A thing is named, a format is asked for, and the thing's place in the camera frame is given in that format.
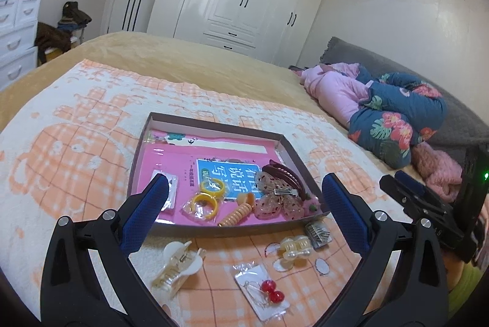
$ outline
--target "white claw clip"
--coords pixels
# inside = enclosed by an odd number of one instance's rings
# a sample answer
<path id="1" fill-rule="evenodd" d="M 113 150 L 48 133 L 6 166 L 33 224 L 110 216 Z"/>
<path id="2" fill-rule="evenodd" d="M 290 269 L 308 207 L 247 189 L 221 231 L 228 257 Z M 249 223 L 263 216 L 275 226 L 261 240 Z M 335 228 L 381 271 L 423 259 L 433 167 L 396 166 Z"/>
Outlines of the white claw clip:
<path id="1" fill-rule="evenodd" d="M 187 278 L 202 268 L 205 250 L 202 248 L 197 252 L 189 250 L 190 244 L 191 241 L 185 244 L 172 241 L 163 249 L 163 270 L 151 284 L 152 291 L 154 289 L 158 291 L 158 303 L 168 303 Z"/>
<path id="2" fill-rule="evenodd" d="M 287 262 L 294 262 L 297 258 L 307 258 L 312 255 L 313 248 L 307 236 L 286 237 L 280 242 L 280 249 L 284 252 L 282 257 Z"/>

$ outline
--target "brown claw clip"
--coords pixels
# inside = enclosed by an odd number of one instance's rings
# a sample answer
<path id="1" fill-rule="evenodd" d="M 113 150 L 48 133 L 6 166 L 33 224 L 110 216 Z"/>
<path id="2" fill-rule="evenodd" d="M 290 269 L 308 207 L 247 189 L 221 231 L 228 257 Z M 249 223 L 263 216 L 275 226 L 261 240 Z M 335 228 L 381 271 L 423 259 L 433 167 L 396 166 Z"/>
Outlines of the brown claw clip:
<path id="1" fill-rule="evenodd" d="M 299 197 L 302 199 L 302 201 L 306 200 L 306 190 L 304 185 L 297 174 L 290 168 L 270 159 L 270 164 L 263 166 L 262 171 L 270 174 L 272 177 L 283 179 L 292 187 L 292 189 L 296 189 L 299 192 Z"/>

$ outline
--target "packet of hairpins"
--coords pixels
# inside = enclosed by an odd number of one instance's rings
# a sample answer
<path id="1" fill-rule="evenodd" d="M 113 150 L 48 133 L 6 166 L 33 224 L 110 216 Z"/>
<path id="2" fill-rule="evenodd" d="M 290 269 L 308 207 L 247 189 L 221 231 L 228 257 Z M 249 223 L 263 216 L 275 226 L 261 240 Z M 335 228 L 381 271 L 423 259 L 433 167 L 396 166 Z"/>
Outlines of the packet of hairpins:
<path id="1" fill-rule="evenodd" d="M 260 321 L 267 322 L 284 315 L 290 307 L 285 295 L 271 279 L 265 266 L 243 263 L 233 268 L 234 279 Z"/>
<path id="2" fill-rule="evenodd" d="M 312 248 L 317 250 L 333 241 L 328 226 L 322 219 L 317 219 L 306 225 L 306 234 L 311 240 Z"/>

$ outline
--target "gray cushion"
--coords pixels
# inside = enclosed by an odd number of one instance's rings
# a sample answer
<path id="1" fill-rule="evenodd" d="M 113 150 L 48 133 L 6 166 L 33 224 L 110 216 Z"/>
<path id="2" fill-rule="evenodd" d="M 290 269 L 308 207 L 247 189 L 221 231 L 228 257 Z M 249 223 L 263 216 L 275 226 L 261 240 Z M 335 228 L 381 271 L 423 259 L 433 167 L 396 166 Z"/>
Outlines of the gray cushion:
<path id="1" fill-rule="evenodd" d="M 436 86 L 445 98 L 448 114 L 441 129 L 428 142 L 433 148 L 447 152 L 461 165 L 463 165 L 467 147 L 489 142 L 489 127 L 474 112 L 448 91 L 389 58 L 332 37 L 320 62 L 324 64 L 358 62 L 365 66 L 374 77 L 388 72 L 405 72 L 416 75 Z"/>

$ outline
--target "blue gripper pad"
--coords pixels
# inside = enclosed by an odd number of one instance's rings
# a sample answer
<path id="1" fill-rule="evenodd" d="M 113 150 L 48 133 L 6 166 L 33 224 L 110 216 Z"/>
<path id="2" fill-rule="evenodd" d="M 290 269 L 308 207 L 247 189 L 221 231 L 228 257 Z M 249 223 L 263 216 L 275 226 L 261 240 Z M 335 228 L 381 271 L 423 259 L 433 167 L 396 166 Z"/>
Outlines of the blue gripper pad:
<path id="1" fill-rule="evenodd" d="M 158 214 L 168 199 L 168 179 L 161 176 L 133 211 L 122 228 L 120 249 L 125 256 L 139 251 Z"/>
<path id="2" fill-rule="evenodd" d="M 334 219 L 350 249 L 362 257 L 370 251 L 368 227 L 351 203 L 348 191 L 328 174 L 323 179 L 322 192 Z"/>
<path id="3" fill-rule="evenodd" d="M 397 179 L 400 183 L 402 183 L 405 187 L 412 190 L 419 197 L 423 197 L 425 195 L 425 186 L 417 182 L 414 178 L 407 175 L 404 171 L 398 171 L 394 174 L 394 178 Z"/>

